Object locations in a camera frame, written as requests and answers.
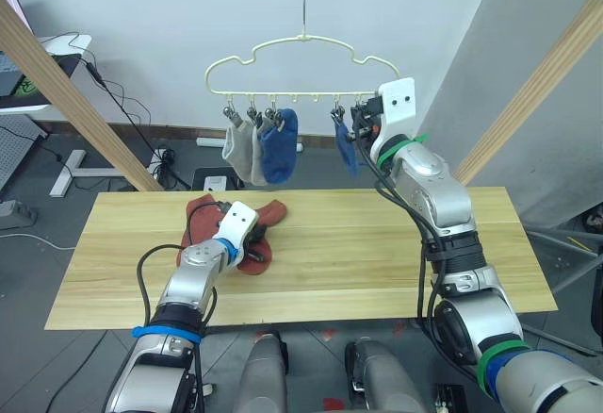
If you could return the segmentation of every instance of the green cable tie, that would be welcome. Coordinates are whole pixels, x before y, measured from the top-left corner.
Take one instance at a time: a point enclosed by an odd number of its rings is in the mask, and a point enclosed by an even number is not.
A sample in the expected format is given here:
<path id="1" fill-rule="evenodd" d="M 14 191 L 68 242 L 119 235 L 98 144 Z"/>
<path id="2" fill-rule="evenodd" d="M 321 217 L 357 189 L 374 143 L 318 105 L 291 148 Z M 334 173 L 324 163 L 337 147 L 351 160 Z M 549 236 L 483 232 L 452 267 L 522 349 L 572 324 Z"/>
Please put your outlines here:
<path id="1" fill-rule="evenodd" d="M 486 368 L 488 367 L 488 363 L 492 358 L 512 349 L 530 349 L 528 344 L 526 344 L 523 340 L 513 339 L 506 340 L 504 342 L 500 342 L 500 344 L 493 345 L 488 350 L 486 350 L 480 358 L 478 362 L 478 385 L 486 395 L 492 399 L 490 392 L 486 388 Z"/>
<path id="2" fill-rule="evenodd" d="M 395 144 L 394 146 L 390 147 L 387 151 L 385 151 L 385 153 L 382 156 L 380 156 L 377 159 L 377 167 L 381 168 L 381 165 L 383 165 L 387 161 L 388 158 L 390 158 L 391 156 L 396 154 L 396 152 L 399 149 L 406 146 L 407 144 L 410 144 L 411 142 L 421 142 L 422 143 L 428 137 L 429 137 L 429 134 L 424 133 L 423 135 L 418 135 L 417 137 L 414 137 L 411 140 L 400 141 L 398 144 Z"/>

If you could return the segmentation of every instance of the blue sock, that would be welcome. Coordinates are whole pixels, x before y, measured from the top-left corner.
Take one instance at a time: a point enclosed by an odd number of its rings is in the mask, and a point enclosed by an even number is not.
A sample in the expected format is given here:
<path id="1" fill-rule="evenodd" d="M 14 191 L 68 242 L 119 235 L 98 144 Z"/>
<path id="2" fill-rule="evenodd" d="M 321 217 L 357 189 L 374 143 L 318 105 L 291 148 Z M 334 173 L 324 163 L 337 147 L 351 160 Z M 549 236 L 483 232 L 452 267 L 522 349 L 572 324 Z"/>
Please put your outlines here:
<path id="1" fill-rule="evenodd" d="M 262 171 L 270 184 L 285 182 L 295 168 L 298 144 L 298 117 L 290 108 L 279 109 L 284 120 L 281 131 L 275 125 L 260 136 Z"/>
<path id="2" fill-rule="evenodd" d="M 350 175 L 358 175 L 358 161 L 356 160 L 356 150 L 354 144 L 351 141 L 347 141 L 348 128 L 345 123 L 335 123 L 335 143 L 337 149 L 343 157 L 343 162 L 348 168 Z"/>

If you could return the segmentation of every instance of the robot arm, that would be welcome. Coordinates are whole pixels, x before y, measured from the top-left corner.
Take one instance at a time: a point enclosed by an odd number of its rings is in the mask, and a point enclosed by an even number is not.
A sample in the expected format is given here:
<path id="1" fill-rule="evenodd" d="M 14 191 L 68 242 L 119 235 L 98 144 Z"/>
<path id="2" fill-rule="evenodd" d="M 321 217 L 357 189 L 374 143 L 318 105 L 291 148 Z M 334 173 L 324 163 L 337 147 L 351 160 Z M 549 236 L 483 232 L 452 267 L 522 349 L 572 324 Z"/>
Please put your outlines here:
<path id="1" fill-rule="evenodd" d="M 600 411 L 603 381 L 523 342 L 521 324 L 483 255 L 466 188 L 445 160 L 414 139 L 414 80 L 386 83 L 351 111 L 361 152 L 370 147 L 368 161 L 387 177 L 392 195 L 421 218 L 416 222 L 441 297 L 433 312 L 440 337 L 434 345 L 475 373 L 509 413 Z"/>
<path id="2" fill-rule="evenodd" d="M 190 367 L 193 358 L 196 371 L 201 367 L 198 348 L 207 306 L 220 273 L 245 256 L 257 218 L 255 210 L 235 202 L 213 239 L 182 252 L 154 316 L 134 330 L 138 340 L 118 372 L 105 412 L 181 413 L 199 405 L 200 377 Z"/>

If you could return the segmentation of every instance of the gray floor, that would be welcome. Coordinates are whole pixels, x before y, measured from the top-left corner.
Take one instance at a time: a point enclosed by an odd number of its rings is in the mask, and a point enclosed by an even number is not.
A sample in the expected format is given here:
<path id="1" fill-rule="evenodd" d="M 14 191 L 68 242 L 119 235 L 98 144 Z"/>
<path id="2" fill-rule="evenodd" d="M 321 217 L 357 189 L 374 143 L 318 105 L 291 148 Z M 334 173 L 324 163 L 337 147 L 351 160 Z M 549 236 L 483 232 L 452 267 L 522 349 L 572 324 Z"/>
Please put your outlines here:
<path id="1" fill-rule="evenodd" d="M 168 142 L 177 152 L 176 171 L 190 181 L 192 170 L 220 166 L 220 151 L 200 149 L 193 141 Z M 143 159 L 144 147 L 128 142 Z M 65 155 L 72 149 L 89 151 L 89 166 L 108 166 L 86 142 L 75 137 L 50 137 L 48 147 Z M 1 199 L 19 199 L 40 213 L 36 224 L 25 232 L 45 237 L 60 246 L 75 246 L 98 191 L 70 188 L 64 199 L 48 196 L 60 166 L 39 148 L 24 161 Z M 94 179 L 80 179 L 82 186 Z M 111 188 L 123 186 L 114 180 Z M 287 189 L 328 189 L 370 187 L 366 168 L 356 179 L 347 176 L 337 153 L 306 150 L 299 157 Z M 549 284 L 554 285 L 587 260 L 584 256 L 560 250 L 545 242 L 533 241 L 534 252 Z M 0 239 L 0 413 L 44 411 L 50 397 L 90 351 L 100 331 L 43 331 L 71 252 L 56 251 L 35 240 Z M 526 314 L 522 321 L 560 337 L 600 349 L 600 341 L 590 326 L 593 277 L 587 276 L 563 291 L 557 301 L 560 311 Z M 291 413 L 309 413 L 323 407 L 347 405 L 343 370 L 345 344 L 361 336 L 371 336 L 388 345 L 414 377 L 425 399 L 432 397 L 434 383 L 465 385 L 472 412 L 498 412 L 498 407 L 440 359 L 429 342 L 405 320 L 357 322 L 311 322 L 276 325 L 288 343 L 290 375 L 288 392 Z M 266 326 L 246 326 L 218 330 L 203 345 L 204 381 L 217 384 L 207 401 L 208 412 L 228 412 L 243 363 L 258 332 Z M 528 337 L 532 345 L 561 350 L 560 347 Z M 99 412 L 106 391 L 133 340 L 125 330 L 110 330 L 84 369 L 60 393 L 52 411 Z M 598 376 L 603 376 L 602 359 L 567 352 L 568 356 Z"/>

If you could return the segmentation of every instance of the red object on floor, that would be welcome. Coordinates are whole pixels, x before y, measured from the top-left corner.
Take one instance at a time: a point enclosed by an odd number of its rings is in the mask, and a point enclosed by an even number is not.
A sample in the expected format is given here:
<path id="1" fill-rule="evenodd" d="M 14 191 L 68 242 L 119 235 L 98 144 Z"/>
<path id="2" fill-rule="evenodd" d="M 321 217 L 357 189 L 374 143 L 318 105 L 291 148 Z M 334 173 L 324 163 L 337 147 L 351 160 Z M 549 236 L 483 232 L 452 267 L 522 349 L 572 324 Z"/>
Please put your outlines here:
<path id="1" fill-rule="evenodd" d="M 325 397 L 324 399 L 322 399 L 322 409 L 325 411 L 345 410 L 346 405 L 341 399 Z"/>
<path id="2" fill-rule="evenodd" d="M 201 198 L 190 201 L 187 204 L 187 217 L 190 212 L 197 206 L 204 203 L 215 202 L 216 200 L 211 194 L 206 194 Z M 259 214 L 258 224 L 264 224 L 267 227 L 274 226 L 286 215 L 286 206 L 280 201 L 273 200 L 269 204 L 256 210 Z M 218 206 L 204 206 L 198 208 L 190 220 L 190 236 L 192 242 L 188 240 L 188 234 L 182 236 L 182 246 L 189 246 L 194 243 L 199 243 L 203 240 L 211 239 L 218 232 L 218 223 L 224 217 Z M 246 274 L 260 274 L 264 272 L 272 261 L 272 250 L 266 237 L 252 243 L 250 248 L 257 254 L 264 257 L 262 262 L 259 262 L 252 257 L 245 258 L 238 264 L 237 268 Z M 176 258 L 176 265 L 180 265 L 180 253 Z"/>

